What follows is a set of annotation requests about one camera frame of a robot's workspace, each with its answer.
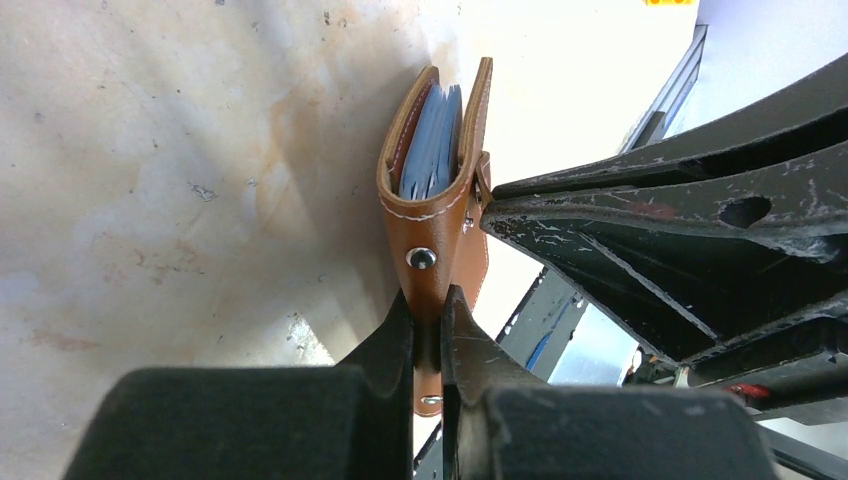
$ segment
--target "red component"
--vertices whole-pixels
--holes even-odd
[[[737,383],[725,388],[730,393],[741,395],[750,398],[766,398],[771,396],[771,391],[762,385],[748,385],[747,383]]]

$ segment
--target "wallet strap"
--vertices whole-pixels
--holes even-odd
[[[487,175],[485,168],[489,166],[489,152],[480,154],[480,159],[477,161],[477,166],[474,167],[474,195],[477,197],[483,209],[491,203],[495,198],[492,196],[492,189],[489,188],[489,182],[486,181]]]

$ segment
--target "metal rivet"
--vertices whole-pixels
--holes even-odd
[[[438,405],[442,403],[442,397],[438,395],[427,395],[425,397],[421,397],[421,403],[427,405]]]
[[[436,263],[436,254],[429,248],[415,247],[406,252],[406,263],[412,268],[426,270]]]
[[[462,222],[462,233],[467,232],[471,228],[474,228],[474,219],[471,218],[471,214],[468,213],[468,210],[466,210],[465,220]]]

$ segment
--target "white wall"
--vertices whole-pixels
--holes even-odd
[[[848,1],[702,0],[698,23],[709,25],[700,75],[669,136],[745,107],[848,52]],[[848,424],[763,425],[848,457]]]

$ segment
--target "brown leather wallet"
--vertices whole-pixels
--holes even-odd
[[[441,412],[440,316],[448,287],[461,286],[473,308],[489,266],[479,224],[491,198],[489,154],[483,152],[491,81],[492,59],[483,58],[459,130],[457,175],[445,191],[417,201],[396,193],[424,100],[439,82],[436,67],[425,67],[406,95],[377,164],[392,258],[415,320],[413,409],[421,416]]]

